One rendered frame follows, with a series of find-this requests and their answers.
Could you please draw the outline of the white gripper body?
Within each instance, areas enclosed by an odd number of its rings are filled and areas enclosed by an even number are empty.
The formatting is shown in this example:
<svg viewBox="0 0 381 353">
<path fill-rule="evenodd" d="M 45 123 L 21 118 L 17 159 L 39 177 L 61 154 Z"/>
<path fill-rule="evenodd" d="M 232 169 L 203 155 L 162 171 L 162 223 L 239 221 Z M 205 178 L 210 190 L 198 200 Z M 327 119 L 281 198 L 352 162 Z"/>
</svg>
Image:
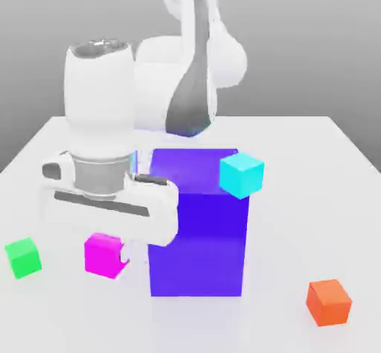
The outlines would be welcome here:
<svg viewBox="0 0 381 353">
<path fill-rule="evenodd" d="M 179 229 L 178 201 L 176 185 L 165 179 L 139 182 L 125 176 L 124 190 L 114 200 L 89 199 L 72 186 L 45 179 L 43 221 L 165 247 Z"/>
</svg>

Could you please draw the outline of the small magenta cube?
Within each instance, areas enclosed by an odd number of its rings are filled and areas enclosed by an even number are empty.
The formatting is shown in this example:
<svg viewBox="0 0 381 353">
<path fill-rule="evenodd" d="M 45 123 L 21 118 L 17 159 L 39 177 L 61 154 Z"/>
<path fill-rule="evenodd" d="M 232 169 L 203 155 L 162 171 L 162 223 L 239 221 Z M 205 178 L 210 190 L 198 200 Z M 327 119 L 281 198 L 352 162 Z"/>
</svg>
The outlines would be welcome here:
<svg viewBox="0 0 381 353">
<path fill-rule="evenodd" d="M 116 279 L 130 259 L 121 259 L 124 243 L 118 237 L 94 233 L 84 243 L 84 268 L 88 273 Z"/>
</svg>

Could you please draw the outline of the small cyan cube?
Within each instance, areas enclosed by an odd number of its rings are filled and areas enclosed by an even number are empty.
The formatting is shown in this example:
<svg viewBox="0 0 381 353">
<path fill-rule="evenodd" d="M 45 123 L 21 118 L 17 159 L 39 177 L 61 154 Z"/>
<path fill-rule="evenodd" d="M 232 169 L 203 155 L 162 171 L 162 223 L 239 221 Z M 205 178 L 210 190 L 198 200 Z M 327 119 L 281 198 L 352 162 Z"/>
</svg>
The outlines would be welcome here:
<svg viewBox="0 0 381 353">
<path fill-rule="evenodd" d="M 244 199 L 263 187 L 264 162 L 246 154 L 235 153 L 220 160 L 221 189 Z"/>
</svg>

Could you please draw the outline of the small green cube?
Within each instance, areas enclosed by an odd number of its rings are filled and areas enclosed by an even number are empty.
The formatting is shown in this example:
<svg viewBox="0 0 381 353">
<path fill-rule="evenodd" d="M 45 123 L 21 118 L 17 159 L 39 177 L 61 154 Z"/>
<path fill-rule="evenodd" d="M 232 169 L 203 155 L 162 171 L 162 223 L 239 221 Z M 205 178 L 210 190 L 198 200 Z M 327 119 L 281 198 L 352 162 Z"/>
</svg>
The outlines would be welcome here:
<svg viewBox="0 0 381 353">
<path fill-rule="evenodd" d="M 16 279 L 42 269 L 39 251 L 32 238 L 25 238 L 4 247 L 10 267 Z"/>
</svg>

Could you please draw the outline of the small orange cube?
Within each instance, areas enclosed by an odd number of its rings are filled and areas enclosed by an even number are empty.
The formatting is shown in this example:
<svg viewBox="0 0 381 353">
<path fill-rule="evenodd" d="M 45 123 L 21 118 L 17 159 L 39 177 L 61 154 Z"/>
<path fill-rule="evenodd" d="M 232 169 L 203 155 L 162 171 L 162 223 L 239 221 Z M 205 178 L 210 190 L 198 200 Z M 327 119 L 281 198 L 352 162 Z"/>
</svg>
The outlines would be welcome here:
<svg viewBox="0 0 381 353">
<path fill-rule="evenodd" d="M 348 321 L 352 300 L 337 279 L 310 282 L 306 306 L 318 327 Z"/>
</svg>

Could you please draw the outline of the large purple box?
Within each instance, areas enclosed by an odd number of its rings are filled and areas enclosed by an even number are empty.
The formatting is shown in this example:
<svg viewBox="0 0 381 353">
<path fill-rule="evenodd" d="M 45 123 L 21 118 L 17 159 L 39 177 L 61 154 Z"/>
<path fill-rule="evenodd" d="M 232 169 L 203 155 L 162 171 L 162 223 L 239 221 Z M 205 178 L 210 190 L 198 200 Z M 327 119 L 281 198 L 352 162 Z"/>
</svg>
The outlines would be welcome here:
<svg viewBox="0 0 381 353">
<path fill-rule="evenodd" d="M 148 247 L 152 296 L 240 296 L 249 199 L 221 189 L 220 160 L 235 149 L 153 152 L 150 174 L 179 190 L 179 230 L 166 247 Z"/>
</svg>

